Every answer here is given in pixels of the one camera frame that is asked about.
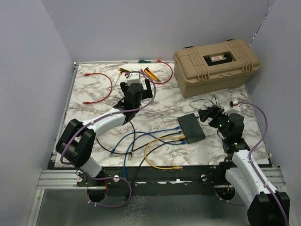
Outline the black power adapter with cable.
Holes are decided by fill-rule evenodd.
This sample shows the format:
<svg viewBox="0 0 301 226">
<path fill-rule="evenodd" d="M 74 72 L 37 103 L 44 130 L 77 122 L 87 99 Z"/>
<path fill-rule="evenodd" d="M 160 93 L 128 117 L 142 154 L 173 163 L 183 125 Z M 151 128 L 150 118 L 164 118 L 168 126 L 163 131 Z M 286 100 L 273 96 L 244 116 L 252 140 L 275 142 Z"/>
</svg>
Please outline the black power adapter with cable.
<svg viewBox="0 0 301 226">
<path fill-rule="evenodd" d="M 193 98 L 192 100 L 188 100 L 189 107 L 194 110 L 195 112 L 198 110 L 207 110 L 211 107 L 218 107 L 224 110 L 222 104 L 218 101 L 216 95 L 211 95 L 210 97 L 205 98 Z"/>
</svg>

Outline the black network switch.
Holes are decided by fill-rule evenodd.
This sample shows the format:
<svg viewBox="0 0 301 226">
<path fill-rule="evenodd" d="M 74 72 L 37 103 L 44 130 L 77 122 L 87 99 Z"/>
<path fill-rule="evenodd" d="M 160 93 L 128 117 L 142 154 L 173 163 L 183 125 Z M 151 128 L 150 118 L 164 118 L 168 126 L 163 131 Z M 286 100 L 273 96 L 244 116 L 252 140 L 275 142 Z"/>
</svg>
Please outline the black network switch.
<svg viewBox="0 0 301 226">
<path fill-rule="evenodd" d="M 188 144 L 192 144 L 206 138 L 194 113 L 178 117 L 177 120 Z"/>
</svg>

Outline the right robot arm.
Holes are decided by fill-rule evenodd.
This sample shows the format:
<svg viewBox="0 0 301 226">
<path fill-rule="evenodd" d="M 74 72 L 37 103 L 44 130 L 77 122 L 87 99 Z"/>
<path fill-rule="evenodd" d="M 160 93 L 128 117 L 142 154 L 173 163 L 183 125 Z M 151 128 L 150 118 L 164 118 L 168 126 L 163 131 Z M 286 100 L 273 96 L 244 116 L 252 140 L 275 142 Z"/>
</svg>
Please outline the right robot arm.
<svg viewBox="0 0 301 226">
<path fill-rule="evenodd" d="M 210 119 L 209 126 L 222 135 L 222 146 L 228 155 L 231 167 L 221 162 L 222 169 L 216 172 L 221 184 L 228 182 L 234 187 L 245 206 L 252 226 L 287 226 L 289 224 L 290 198 L 280 192 L 265 176 L 256 163 L 252 152 L 243 139 L 244 117 L 240 115 L 238 102 L 231 102 L 229 110 L 213 105 L 199 110 L 201 122 Z"/>
</svg>

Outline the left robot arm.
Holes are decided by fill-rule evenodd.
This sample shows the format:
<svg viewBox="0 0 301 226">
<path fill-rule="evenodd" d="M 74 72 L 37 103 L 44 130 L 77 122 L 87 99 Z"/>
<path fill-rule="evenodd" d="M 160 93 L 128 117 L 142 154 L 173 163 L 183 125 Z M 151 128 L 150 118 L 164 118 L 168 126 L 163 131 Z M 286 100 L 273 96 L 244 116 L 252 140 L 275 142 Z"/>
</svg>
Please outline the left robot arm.
<svg viewBox="0 0 301 226">
<path fill-rule="evenodd" d="M 62 157 L 61 163 L 81 169 L 88 174 L 87 179 L 92 185 L 100 185 L 104 174 L 102 166 L 91 156 L 94 141 L 105 132 L 130 122 L 141 109 L 150 105 L 141 106 L 141 101 L 150 98 L 152 102 L 156 91 L 151 89 L 149 79 L 145 80 L 145 85 L 146 89 L 137 79 L 128 79 L 120 84 L 124 98 L 111 110 L 87 121 L 69 121 L 55 147 Z"/>
</svg>

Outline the yellow black utility knife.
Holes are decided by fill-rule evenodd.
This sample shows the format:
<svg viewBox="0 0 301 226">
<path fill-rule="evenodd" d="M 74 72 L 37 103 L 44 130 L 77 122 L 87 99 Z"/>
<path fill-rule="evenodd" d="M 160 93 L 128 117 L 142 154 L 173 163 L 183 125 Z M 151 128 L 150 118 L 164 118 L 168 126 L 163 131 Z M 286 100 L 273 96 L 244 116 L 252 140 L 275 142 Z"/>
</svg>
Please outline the yellow black utility knife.
<svg viewBox="0 0 301 226">
<path fill-rule="evenodd" d="M 160 82 L 160 79 L 149 69 L 149 67 L 146 67 L 144 69 L 144 72 L 150 76 L 154 81 Z"/>
</svg>

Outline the tan plastic toolbox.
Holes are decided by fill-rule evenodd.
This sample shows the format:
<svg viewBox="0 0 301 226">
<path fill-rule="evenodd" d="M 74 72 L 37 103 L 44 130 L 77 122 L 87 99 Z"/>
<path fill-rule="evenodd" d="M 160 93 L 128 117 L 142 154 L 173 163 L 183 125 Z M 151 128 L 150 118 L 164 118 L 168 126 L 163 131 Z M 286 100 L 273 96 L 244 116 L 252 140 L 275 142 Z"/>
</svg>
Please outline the tan plastic toolbox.
<svg viewBox="0 0 301 226">
<path fill-rule="evenodd" d="M 243 39 L 185 47 L 174 52 L 173 60 L 184 98 L 242 86 L 261 66 Z"/>
</svg>

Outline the green handled screwdriver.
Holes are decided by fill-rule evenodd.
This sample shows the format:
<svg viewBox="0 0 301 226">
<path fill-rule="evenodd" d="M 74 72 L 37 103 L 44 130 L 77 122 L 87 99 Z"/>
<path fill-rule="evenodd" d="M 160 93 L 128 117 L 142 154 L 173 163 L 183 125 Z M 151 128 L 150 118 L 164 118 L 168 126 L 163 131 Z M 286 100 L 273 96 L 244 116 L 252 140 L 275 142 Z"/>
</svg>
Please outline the green handled screwdriver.
<svg viewBox="0 0 301 226">
<path fill-rule="evenodd" d="M 153 63 L 157 63 L 156 60 L 126 60 L 123 61 L 123 63 L 126 64 L 153 64 Z"/>
</svg>

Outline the black mounting rail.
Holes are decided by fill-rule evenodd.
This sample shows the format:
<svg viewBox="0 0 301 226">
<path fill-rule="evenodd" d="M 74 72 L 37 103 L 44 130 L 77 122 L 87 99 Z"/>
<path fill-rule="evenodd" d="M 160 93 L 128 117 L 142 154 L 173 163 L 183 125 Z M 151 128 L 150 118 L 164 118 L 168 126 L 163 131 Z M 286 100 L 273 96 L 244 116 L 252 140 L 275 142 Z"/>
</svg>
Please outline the black mounting rail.
<svg viewBox="0 0 301 226">
<path fill-rule="evenodd" d="M 127 181 L 122 177 L 122 167 L 105 167 L 97 181 L 75 169 L 44 170 L 39 186 L 47 189 L 86 189 L 95 195 L 108 196 L 158 196 L 158 195 L 213 195 L 214 188 L 226 190 L 226 169 L 222 166 L 184 166 L 182 169 L 159 170 L 152 167 L 128 167 Z"/>
</svg>

